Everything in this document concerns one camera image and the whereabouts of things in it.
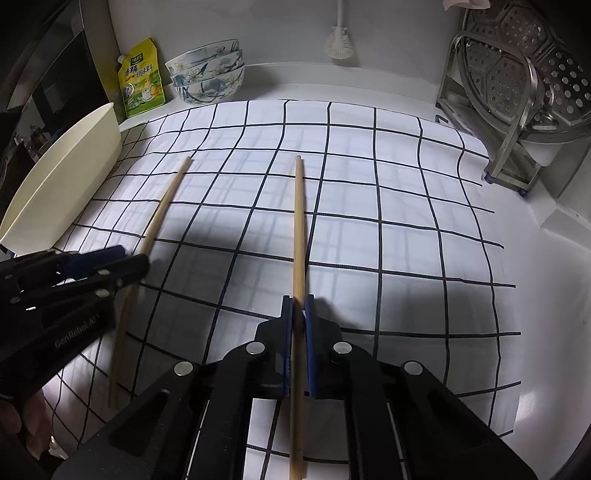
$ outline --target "wooden chopstick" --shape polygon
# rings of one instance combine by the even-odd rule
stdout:
[[[139,253],[150,256],[152,246],[154,244],[154,239],[156,238],[156,235],[158,234],[158,231],[162,226],[162,221],[164,220],[166,211],[168,210],[168,206],[172,201],[174,195],[177,193],[178,186],[181,184],[183,176],[187,172],[187,169],[189,168],[189,165],[191,164],[192,160],[193,159],[191,157],[185,158],[177,174],[174,176],[173,181],[170,182],[170,185],[168,186],[168,189],[166,190],[166,193],[164,194],[162,201],[158,205],[156,214],[150,222],[150,226],[148,227],[148,231],[144,238],[144,243],[142,244]],[[129,318],[131,317],[131,311],[137,304],[137,297],[138,286],[129,286],[126,292],[123,308],[121,310],[121,315],[119,317],[119,322],[117,323],[115,333],[115,346],[113,348],[111,356],[111,373],[109,374],[108,397],[108,405],[110,408],[116,408],[117,377],[119,374],[119,370],[121,368],[121,356],[123,354],[125,332],[127,331],[127,327],[129,326]]]
[[[301,157],[295,158],[293,332],[291,341],[290,390],[290,480],[304,474],[304,389],[306,343],[302,310],[306,299],[306,217],[304,214],[304,172]]]

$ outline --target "stacked ceramic bowl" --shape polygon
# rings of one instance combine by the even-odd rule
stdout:
[[[196,48],[165,65],[178,96],[194,105],[227,100],[244,80],[244,62],[238,40],[224,40]]]

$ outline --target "finger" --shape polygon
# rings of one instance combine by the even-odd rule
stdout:
[[[49,450],[51,442],[51,420],[48,417],[41,417],[35,435],[28,434],[25,444],[27,450],[37,460],[43,452]]]
[[[21,416],[10,403],[0,400],[0,424],[6,433],[14,434],[21,431]]]
[[[38,391],[31,395],[31,398],[27,400],[22,408],[22,422],[25,424],[29,433],[35,435],[39,423],[44,417],[48,417],[45,407],[45,396],[43,396],[42,391]]]

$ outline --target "cream plastic basin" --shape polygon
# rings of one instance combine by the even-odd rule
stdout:
[[[86,115],[41,157],[0,225],[0,244],[17,255],[51,248],[109,174],[121,153],[113,104]]]

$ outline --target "checkered tablecloth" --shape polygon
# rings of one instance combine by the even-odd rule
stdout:
[[[307,278],[321,316],[381,361],[422,362],[497,434],[519,400],[515,286],[480,175],[477,139],[358,105],[256,100],[193,108],[123,133],[110,176],[56,247],[138,250],[187,155],[126,334],[124,406],[180,360],[254,338],[291,294],[294,157],[305,169]],[[116,412],[113,334],[44,389],[68,452]],[[348,478],[343,406],[306,398],[308,479]],[[286,478],[288,403],[255,400],[245,478]]]

